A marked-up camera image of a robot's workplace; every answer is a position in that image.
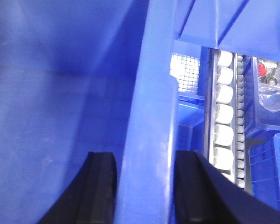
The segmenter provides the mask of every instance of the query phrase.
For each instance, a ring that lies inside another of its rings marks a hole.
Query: clear plastic bag
[[[280,111],[280,64],[258,59],[259,103],[270,112]]]

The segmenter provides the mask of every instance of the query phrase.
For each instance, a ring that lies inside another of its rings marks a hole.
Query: blue plastic bin
[[[257,58],[244,57],[245,134],[258,140],[269,140],[280,133],[280,111],[270,112],[259,104]]]
[[[203,153],[202,106],[180,101],[177,106],[177,150],[192,150]]]
[[[249,156],[254,196],[280,211],[280,133],[251,147]]]
[[[120,177],[147,8],[0,0],[0,223],[37,223],[90,151]]]

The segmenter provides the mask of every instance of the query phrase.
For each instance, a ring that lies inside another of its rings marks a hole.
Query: wire mesh
[[[170,74],[178,81],[178,91],[197,94],[200,61],[187,55],[172,54]]]

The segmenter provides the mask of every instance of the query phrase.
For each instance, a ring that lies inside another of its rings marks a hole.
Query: red object
[[[258,64],[258,75],[261,77],[266,76],[266,67],[263,64]]]

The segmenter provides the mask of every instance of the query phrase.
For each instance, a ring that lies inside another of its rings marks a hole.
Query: white cylindrical object
[[[229,124],[233,118],[233,108],[225,104],[216,104],[216,122],[221,124]]]
[[[214,147],[214,166],[217,169],[229,170],[233,165],[233,153],[227,148]]]
[[[238,178],[244,179],[245,177],[245,172],[242,169],[238,169]]]
[[[243,95],[244,94],[244,89],[238,88],[238,95]]]
[[[245,157],[245,153],[243,151],[238,151],[238,159],[243,160]]]
[[[244,69],[241,69],[241,68],[238,68],[238,75],[242,75],[243,74],[243,72],[244,72]]]
[[[232,53],[225,50],[220,50],[218,53],[217,66],[229,67],[231,62],[232,62]]]
[[[226,177],[230,182],[233,182],[232,176],[229,174],[221,173],[224,177]]]
[[[239,168],[239,169],[245,168],[245,162],[242,161],[242,160],[238,160],[238,168]]]
[[[243,110],[244,108],[244,103],[238,103],[238,109]]]
[[[243,61],[243,56],[238,56],[238,62],[242,62]]]
[[[243,144],[243,142],[238,142],[238,150],[243,151],[245,149],[245,145]]]
[[[233,129],[226,125],[215,125],[215,144],[230,146],[233,141]]]
[[[237,131],[238,131],[239,134],[244,133],[244,127],[241,126],[241,125],[238,125],[238,126],[237,126]]]
[[[238,134],[238,141],[239,142],[244,142],[245,136],[243,134]]]
[[[233,97],[233,88],[227,85],[218,84],[216,101],[221,104],[229,104]]]
[[[237,81],[237,86],[238,86],[238,88],[243,88],[244,87],[244,82]]]
[[[238,118],[238,125],[244,125],[244,119],[243,118]]]
[[[244,111],[243,110],[238,110],[238,117],[242,118],[244,116]]]
[[[233,70],[226,67],[217,69],[217,83],[229,85],[233,79]]]
[[[243,82],[243,80],[244,80],[244,75],[239,75],[238,74],[237,81]]]
[[[238,95],[238,102],[242,103],[244,101],[244,96]]]
[[[239,61],[238,61],[238,68],[241,68],[241,69],[242,69],[243,67],[244,67],[244,62],[239,62]]]
[[[242,179],[238,179],[238,187],[239,188],[245,188],[245,182]]]

